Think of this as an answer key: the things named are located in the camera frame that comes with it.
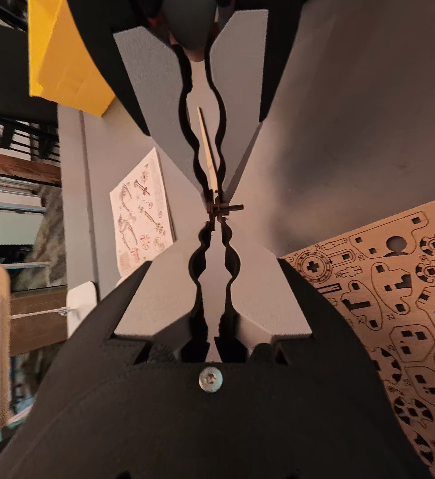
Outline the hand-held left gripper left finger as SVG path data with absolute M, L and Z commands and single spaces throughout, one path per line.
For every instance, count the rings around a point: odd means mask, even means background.
M 199 279 L 211 236 L 207 221 L 151 262 L 114 330 L 117 337 L 165 345 L 181 360 L 206 359 L 210 344 Z

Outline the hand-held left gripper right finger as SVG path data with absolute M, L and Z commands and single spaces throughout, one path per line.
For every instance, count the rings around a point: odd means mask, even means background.
M 308 338 L 312 331 L 278 258 L 230 220 L 221 226 L 226 285 L 221 338 L 243 346 Z

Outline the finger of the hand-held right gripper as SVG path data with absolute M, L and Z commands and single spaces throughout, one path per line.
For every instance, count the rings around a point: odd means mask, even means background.
M 208 81 L 218 101 L 215 145 L 219 195 L 231 202 L 261 130 L 268 9 L 236 11 L 209 51 Z
M 211 194 L 199 162 L 200 143 L 189 121 L 192 71 L 184 49 L 165 43 L 143 26 L 114 33 L 113 38 L 151 137 L 207 206 Z

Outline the laser-cut plywood parts sheet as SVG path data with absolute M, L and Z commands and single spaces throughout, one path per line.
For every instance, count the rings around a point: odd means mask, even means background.
M 435 477 L 435 200 L 282 258 L 357 334 Z

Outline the assembly instruction booklet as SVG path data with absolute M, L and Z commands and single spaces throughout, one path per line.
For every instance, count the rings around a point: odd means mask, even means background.
M 154 147 L 110 192 L 120 280 L 174 243 L 160 157 Z

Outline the black fabric chair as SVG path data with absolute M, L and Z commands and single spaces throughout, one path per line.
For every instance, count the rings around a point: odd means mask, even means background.
M 57 109 L 29 94 L 26 33 L 0 25 L 0 117 L 57 127 Z

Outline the thin wooden stick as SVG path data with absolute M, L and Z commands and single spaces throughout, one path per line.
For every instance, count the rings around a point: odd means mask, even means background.
M 202 112 L 202 108 L 200 106 L 197 107 L 197 114 L 198 114 L 199 124 L 201 128 L 203 149 L 204 149 L 205 158 L 206 158 L 206 162 L 208 166 L 211 189 L 213 193 L 217 194 L 219 192 L 218 181 L 217 181 L 217 168 L 216 168 L 216 164 L 214 160 L 213 150 L 210 145 L 208 130 L 204 121 L 204 115 Z

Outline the stacked yellow plastic bins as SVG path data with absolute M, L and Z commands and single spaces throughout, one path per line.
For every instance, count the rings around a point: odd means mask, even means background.
M 115 94 L 95 66 L 65 0 L 28 1 L 29 95 L 101 117 Z

